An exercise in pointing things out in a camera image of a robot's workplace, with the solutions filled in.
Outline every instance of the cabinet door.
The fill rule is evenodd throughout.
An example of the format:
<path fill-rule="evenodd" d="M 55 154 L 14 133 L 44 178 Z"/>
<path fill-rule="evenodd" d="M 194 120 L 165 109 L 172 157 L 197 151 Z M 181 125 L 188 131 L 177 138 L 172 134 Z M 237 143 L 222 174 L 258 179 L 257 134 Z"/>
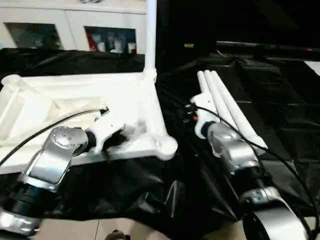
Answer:
<path fill-rule="evenodd" d="M 146 52 L 146 15 L 66 11 L 76 48 L 111 53 Z"/>
<path fill-rule="evenodd" d="M 76 49 L 63 10 L 0 8 L 0 44 L 5 48 Z"/>

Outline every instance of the white plastic tray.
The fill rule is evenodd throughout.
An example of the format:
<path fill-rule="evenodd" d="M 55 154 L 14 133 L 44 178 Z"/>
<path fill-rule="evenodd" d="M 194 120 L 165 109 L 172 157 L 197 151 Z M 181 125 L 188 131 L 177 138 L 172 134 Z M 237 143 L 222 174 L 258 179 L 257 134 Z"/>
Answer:
<path fill-rule="evenodd" d="M 111 159 L 148 155 L 171 159 L 178 145 L 167 134 L 154 86 L 155 77 L 151 72 L 5 77 L 0 92 L 0 159 L 22 140 L 61 116 L 105 106 L 134 129 L 131 141 L 121 149 L 110 151 Z M 62 125 L 86 129 L 99 115 L 98 112 L 81 115 Z M 41 134 L 16 152 L 0 167 L 0 174 L 21 171 L 48 134 L 49 131 Z M 72 164 L 103 160 L 100 155 L 82 154 L 75 157 Z"/>

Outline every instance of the shelf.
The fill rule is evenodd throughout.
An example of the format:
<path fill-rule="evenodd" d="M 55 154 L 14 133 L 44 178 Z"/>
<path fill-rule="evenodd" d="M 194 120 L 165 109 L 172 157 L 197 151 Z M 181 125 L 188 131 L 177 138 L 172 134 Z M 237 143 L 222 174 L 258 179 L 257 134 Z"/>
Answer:
<path fill-rule="evenodd" d="M 0 8 L 60 9 L 129 14 L 146 14 L 146 0 L 103 0 L 81 3 L 79 0 L 0 0 Z"/>

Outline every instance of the black plastic sheet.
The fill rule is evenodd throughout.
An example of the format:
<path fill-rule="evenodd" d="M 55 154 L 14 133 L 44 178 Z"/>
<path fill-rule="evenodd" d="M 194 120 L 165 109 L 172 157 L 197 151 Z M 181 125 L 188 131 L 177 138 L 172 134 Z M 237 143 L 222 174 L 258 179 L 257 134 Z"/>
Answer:
<path fill-rule="evenodd" d="M 200 93 L 199 70 L 215 70 L 240 108 L 274 152 L 281 155 L 320 199 L 320 78 L 303 62 L 199 58 L 179 67 L 158 61 L 157 94 L 168 133 L 178 141 L 170 161 L 155 157 L 72 167 L 50 218 L 89 220 L 126 217 L 172 239 L 197 239 L 242 217 L 219 159 L 193 132 L 185 104 Z M 3 49 L 0 78 L 140 72 L 143 56 L 99 52 Z M 286 201 L 304 216 L 310 202 L 285 166 L 264 154 L 263 163 Z M 17 174 L 0 176 L 1 199 Z"/>

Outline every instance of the black cable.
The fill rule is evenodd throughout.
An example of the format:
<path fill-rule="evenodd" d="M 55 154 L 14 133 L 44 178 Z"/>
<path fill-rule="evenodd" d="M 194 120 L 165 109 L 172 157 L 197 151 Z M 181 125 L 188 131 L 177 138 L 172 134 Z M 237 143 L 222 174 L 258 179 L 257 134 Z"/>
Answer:
<path fill-rule="evenodd" d="M 222 122 L 224 122 L 226 125 L 228 125 L 228 127 L 230 127 L 233 131 L 235 131 L 237 134 L 239 134 L 239 136 L 249 145 L 251 146 L 255 146 L 263 151 L 265 151 L 266 153 L 274 156 L 275 158 L 277 158 L 280 162 L 282 162 L 288 169 L 289 171 L 294 175 L 294 177 L 298 180 L 298 182 L 301 184 L 304 192 L 306 193 L 306 195 L 308 196 L 311 204 L 312 204 L 312 208 L 314 210 L 314 213 L 315 213 L 315 228 L 314 230 L 312 231 L 312 234 L 309 235 L 309 239 L 310 240 L 315 240 L 318 233 L 320 232 L 320 212 L 319 212 L 319 209 L 317 207 L 317 204 L 316 204 L 316 200 L 314 199 L 314 197 L 311 195 L 306 183 L 304 182 L 304 180 L 299 176 L 299 174 L 287 163 L 286 160 L 284 160 L 281 156 L 279 156 L 278 154 L 276 154 L 275 152 L 271 151 L 270 149 L 266 148 L 266 147 L 263 147 L 263 146 L 260 146 L 250 140 L 248 140 L 241 132 L 239 132 L 234 126 L 232 126 L 227 120 L 225 120 L 223 117 L 221 117 L 220 115 L 218 115 L 217 113 L 207 109 L 207 108 L 204 108 L 204 107 L 201 107 L 201 106 L 197 106 L 196 104 L 192 103 L 190 105 L 190 107 L 194 108 L 194 109 L 191 109 L 193 112 L 195 112 L 196 109 L 200 109 L 200 110 L 203 110 L 203 111 L 206 111 L 214 116 L 216 116 L 217 118 L 219 118 Z"/>
<path fill-rule="evenodd" d="M 16 151 L 18 151 L 20 148 L 22 148 L 26 143 L 28 143 L 30 140 L 34 139 L 35 137 L 39 136 L 40 134 L 44 133 L 45 131 L 49 130 L 50 128 L 61 124 L 69 119 L 75 118 L 77 116 L 83 115 L 83 114 L 89 114 L 89 113 L 94 113 L 100 111 L 99 109 L 92 109 L 92 110 L 87 110 L 87 111 L 82 111 L 78 112 L 75 114 L 72 114 L 70 116 L 64 117 L 60 119 L 59 121 L 56 121 L 55 123 L 52 123 L 45 128 L 41 129 L 40 131 L 37 131 L 36 133 L 32 134 L 31 136 L 27 137 L 25 140 L 20 142 L 17 146 L 15 146 L 1 161 L 0 161 L 0 166 L 4 164 Z"/>

